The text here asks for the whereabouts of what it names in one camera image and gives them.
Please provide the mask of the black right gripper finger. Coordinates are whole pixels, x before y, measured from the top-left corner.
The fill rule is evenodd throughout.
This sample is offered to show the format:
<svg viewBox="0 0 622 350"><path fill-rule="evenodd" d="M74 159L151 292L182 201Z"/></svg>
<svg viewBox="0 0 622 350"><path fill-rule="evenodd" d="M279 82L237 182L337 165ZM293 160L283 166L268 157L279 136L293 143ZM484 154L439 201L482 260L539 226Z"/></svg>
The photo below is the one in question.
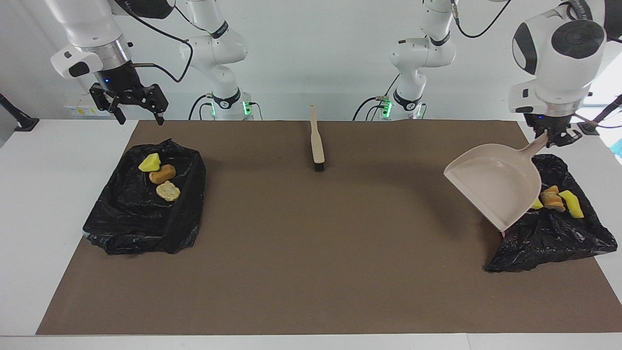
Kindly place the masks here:
<svg viewBox="0 0 622 350"><path fill-rule="evenodd" d="M169 102L158 84L142 88L141 106L153 113L155 121L159 126L164 124L164 113L169 106Z"/></svg>
<svg viewBox="0 0 622 350"><path fill-rule="evenodd" d="M100 111L113 115L120 125L125 124L126 117L119 107L120 98L117 95L113 94L113 97L110 97L100 84L92 84L90 96Z"/></svg>

